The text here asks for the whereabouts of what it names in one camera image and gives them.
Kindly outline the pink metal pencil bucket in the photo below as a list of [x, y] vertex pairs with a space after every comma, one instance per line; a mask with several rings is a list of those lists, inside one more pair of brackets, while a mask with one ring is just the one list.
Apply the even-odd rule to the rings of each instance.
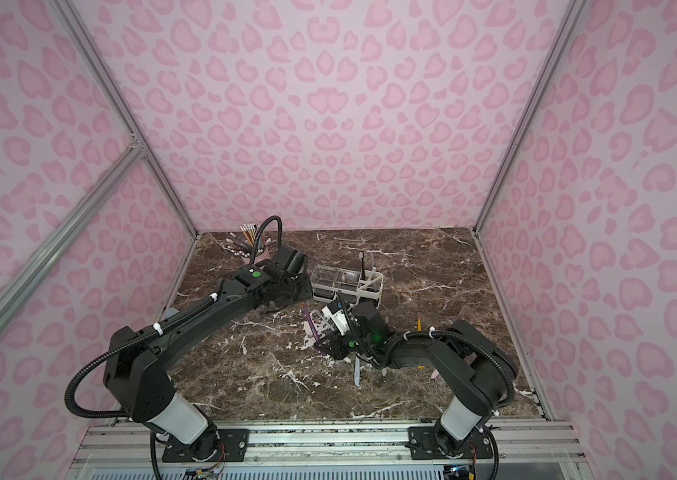
[[254, 260], [254, 264], [258, 264], [264, 260], [268, 260], [272, 258], [272, 252], [270, 250], [264, 250], [262, 253], [256, 255], [256, 260]]

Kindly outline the aluminium front rail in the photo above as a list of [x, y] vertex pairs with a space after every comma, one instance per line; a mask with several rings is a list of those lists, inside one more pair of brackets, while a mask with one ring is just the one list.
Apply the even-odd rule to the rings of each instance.
[[88, 429], [68, 479], [150, 479], [150, 454], [166, 479], [590, 479], [572, 426], [498, 419], [476, 431], [458, 458], [434, 451], [430, 422], [362, 419], [222, 422], [224, 461], [164, 454], [134, 422]]

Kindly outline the bundle of coloured pencils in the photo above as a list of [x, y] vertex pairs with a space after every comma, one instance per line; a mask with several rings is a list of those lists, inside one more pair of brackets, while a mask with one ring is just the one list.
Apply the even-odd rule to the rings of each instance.
[[240, 226], [240, 231], [228, 233], [226, 243], [242, 255], [250, 256], [254, 241], [256, 241], [256, 232], [258, 232], [256, 224], [244, 224]]

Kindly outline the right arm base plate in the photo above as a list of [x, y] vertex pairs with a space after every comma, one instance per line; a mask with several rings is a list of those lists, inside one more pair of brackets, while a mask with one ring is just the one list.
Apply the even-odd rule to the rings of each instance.
[[455, 439], [439, 424], [410, 427], [404, 447], [413, 460], [492, 459], [495, 456], [491, 437], [486, 429], [474, 429], [466, 438]]

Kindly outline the cream toothbrush holder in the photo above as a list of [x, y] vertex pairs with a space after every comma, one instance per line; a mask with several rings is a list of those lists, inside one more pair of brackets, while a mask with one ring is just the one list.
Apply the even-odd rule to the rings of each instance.
[[380, 304], [384, 276], [376, 270], [374, 280], [359, 280], [359, 270], [343, 269], [318, 265], [310, 275], [314, 299], [330, 303], [338, 298], [338, 293], [350, 304], [370, 302], [375, 307]]

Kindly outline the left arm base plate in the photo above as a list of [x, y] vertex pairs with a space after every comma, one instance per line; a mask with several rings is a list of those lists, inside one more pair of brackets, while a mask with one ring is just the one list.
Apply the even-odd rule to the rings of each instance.
[[250, 430], [210, 428], [210, 432], [198, 437], [190, 445], [180, 443], [174, 436], [168, 437], [168, 445], [162, 453], [164, 463], [216, 463], [242, 462], [248, 451]]

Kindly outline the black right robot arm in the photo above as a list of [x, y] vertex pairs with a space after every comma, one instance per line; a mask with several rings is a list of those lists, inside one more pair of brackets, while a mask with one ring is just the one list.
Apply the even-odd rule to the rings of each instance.
[[464, 320], [446, 330], [394, 332], [372, 303], [349, 307], [339, 298], [320, 317], [328, 331], [314, 348], [335, 360], [353, 353], [379, 370], [424, 366], [438, 372], [453, 394], [433, 428], [434, 447], [445, 456], [456, 456], [473, 430], [514, 402], [516, 364]]

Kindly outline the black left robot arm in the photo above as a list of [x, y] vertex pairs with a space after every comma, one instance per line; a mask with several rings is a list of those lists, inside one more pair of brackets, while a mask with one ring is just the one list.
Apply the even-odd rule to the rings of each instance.
[[[108, 351], [72, 376], [64, 392], [66, 409], [86, 419], [128, 418], [194, 450], [197, 458], [210, 456], [218, 430], [176, 390], [170, 369], [226, 324], [260, 307], [288, 307], [312, 297], [304, 252], [278, 241], [274, 255], [260, 260], [262, 248], [264, 230], [258, 229], [248, 263], [220, 279], [210, 295], [138, 331], [116, 331]], [[120, 406], [116, 410], [91, 410], [76, 400], [80, 384], [98, 367], [104, 368], [104, 387]]]

